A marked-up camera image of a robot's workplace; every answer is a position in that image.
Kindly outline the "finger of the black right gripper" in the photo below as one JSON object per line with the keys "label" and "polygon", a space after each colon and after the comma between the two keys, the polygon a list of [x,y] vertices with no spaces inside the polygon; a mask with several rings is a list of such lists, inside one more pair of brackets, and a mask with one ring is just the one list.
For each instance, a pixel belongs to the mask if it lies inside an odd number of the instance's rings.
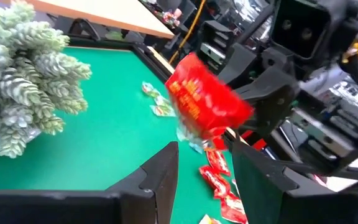
{"label": "finger of the black right gripper", "polygon": [[234,90],[253,107],[253,115],[241,129],[269,135],[289,115],[298,96],[298,80],[276,66],[269,67],[252,83]]}
{"label": "finger of the black right gripper", "polygon": [[233,90],[238,89],[250,83],[249,73],[257,68],[259,59],[258,53],[235,43],[227,51],[224,67],[217,78]]}

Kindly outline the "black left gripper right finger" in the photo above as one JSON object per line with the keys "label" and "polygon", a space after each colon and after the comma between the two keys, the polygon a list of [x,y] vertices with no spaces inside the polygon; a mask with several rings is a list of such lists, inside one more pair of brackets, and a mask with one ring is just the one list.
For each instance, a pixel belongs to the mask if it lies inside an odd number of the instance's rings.
{"label": "black left gripper right finger", "polygon": [[249,224],[358,224],[358,192],[334,192],[241,141],[232,163]]}

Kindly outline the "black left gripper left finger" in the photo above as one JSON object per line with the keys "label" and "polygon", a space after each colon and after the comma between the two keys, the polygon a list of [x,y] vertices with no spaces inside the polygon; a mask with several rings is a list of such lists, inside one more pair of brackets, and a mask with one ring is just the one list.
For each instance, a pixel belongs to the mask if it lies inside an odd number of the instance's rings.
{"label": "black left gripper left finger", "polygon": [[0,190],[0,224],[170,224],[178,143],[106,190]]}

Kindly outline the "clear small candy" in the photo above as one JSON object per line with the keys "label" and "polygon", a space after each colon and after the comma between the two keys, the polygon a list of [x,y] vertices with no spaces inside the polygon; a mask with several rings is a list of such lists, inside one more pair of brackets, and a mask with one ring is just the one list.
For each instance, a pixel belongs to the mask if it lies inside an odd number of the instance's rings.
{"label": "clear small candy", "polygon": [[147,82],[142,82],[142,91],[152,98],[156,98],[160,96],[160,92],[154,88],[154,86]]}
{"label": "clear small candy", "polygon": [[155,104],[150,105],[150,109],[156,116],[175,117],[176,114],[170,102],[163,96],[154,98]]}
{"label": "clear small candy", "polygon": [[208,146],[207,140],[199,138],[194,131],[183,123],[178,124],[176,134],[179,141],[186,141],[194,151],[200,154],[204,153],[206,146]]}

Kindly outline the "yellow candy packet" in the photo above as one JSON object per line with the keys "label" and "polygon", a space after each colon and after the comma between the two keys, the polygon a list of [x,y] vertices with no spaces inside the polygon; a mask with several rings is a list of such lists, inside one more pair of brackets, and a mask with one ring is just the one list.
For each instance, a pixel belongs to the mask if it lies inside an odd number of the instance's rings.
{"label": "yellow candy packet", "polygon": [[204,215],[198,224],[222,224],[219,220],[211,218],[209,215]]}

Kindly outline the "pink flower bunch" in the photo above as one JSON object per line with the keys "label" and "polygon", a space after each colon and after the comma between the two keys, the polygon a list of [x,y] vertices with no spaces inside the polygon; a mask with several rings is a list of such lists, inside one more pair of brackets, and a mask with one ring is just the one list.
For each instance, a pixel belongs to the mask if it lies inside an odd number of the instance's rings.
{"label": "pink flower bunch", "polygon": [[162,14],[162,19],[166,24],[170,24],[171,26],[179,26],[180,25],[179,18],[181,15],[182,15],[182,11],[179,8],[177,8],[173,12],[171,11],[164,12]]}

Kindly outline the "light wooden desk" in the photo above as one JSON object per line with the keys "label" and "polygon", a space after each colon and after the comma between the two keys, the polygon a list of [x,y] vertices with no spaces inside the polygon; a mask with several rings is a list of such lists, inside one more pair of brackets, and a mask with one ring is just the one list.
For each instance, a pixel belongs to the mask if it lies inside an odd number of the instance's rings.
{"label": "light wooden desk", "polygon": [[132,30],[161,38],[174,34],[138,0],[27,0],[43,12]]}

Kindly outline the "round pale green succulent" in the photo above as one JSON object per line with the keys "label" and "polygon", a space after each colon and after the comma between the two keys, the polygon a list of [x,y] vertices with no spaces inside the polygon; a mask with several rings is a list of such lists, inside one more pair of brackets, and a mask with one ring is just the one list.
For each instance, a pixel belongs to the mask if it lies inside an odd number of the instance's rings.
{"label": "round pale green succulent", "polygon": [[36,21],[34,7],[23,0],[0,7],[0,156],[21,156],[40,133],[62,132],[56,111],[87,109],[80,83],[91,69],[63,52],[69,40]]}

